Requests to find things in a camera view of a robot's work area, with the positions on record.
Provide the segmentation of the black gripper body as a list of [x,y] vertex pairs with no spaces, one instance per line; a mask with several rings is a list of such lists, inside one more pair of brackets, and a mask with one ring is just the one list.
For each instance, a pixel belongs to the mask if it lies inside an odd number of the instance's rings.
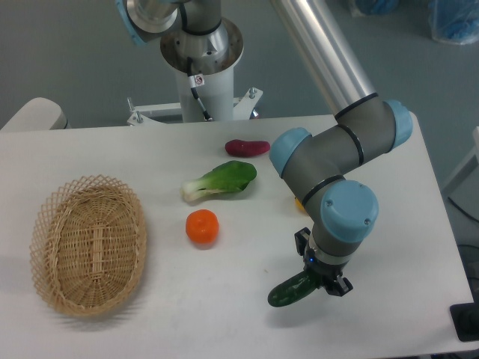
[[302,257],[304,262],[304,270],[312,271],[321,276],[323,280],[326,278],[335,278],[338,275],[343,276],[343,270],[349,260],[333,257],[328,259],[326,254],[319,249],[314,241],[313,234],[309,230],[309,241],[306,246],[305,255]]

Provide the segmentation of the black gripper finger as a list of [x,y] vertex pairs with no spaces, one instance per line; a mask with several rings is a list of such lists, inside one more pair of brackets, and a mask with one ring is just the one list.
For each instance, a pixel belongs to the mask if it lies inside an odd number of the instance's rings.
[[324,288],[329,295],[342,297],[353,290],[353,285],[347,278],[338,275],[335,278],[326,278]]
[[299,230],[294,234],[296,251],[298,255],[303,257],[305,255],[306,246],[309,241],[309,230]]

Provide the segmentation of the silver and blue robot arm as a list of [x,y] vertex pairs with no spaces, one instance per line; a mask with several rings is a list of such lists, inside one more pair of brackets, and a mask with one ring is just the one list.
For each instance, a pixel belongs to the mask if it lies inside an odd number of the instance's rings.
[[[323,288],[342,296],[352,289],[344,266],[373,229],[375,194],[345,175],[409,139],[412,117],[397,101],[382,101],[324,1],[275,1],[274,8],[328,103],[336,125],[311,135],[296,128],[271,146],[269,158],[314,224],[295,235],[302,272],[277,285],[273,307],[292,304]],[[219,1],[118,1],[137,44],[159,40],[177,73],[184,122],[232,120],[232,69],[243,51],[237,27]]]

